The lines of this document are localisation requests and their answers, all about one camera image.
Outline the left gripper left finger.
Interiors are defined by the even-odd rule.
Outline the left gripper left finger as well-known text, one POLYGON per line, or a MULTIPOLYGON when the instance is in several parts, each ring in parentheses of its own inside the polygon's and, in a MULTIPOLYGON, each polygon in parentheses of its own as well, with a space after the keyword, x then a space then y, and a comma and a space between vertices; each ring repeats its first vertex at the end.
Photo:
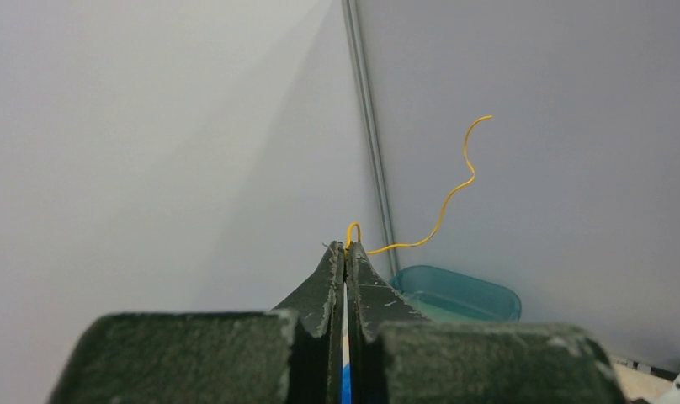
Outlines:
POLYGON ((52 403, 337 403, 344 247, 268 311, 122 312, 79 338, 52 403))

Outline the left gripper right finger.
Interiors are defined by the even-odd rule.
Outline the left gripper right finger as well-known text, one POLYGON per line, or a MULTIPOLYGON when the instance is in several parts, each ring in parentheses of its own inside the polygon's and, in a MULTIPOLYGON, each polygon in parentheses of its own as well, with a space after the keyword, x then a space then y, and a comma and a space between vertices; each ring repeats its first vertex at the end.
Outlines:
POLYGON ((435 322, 346 249, 355 403, 623 403, 608 355, 561 323, 435 322))

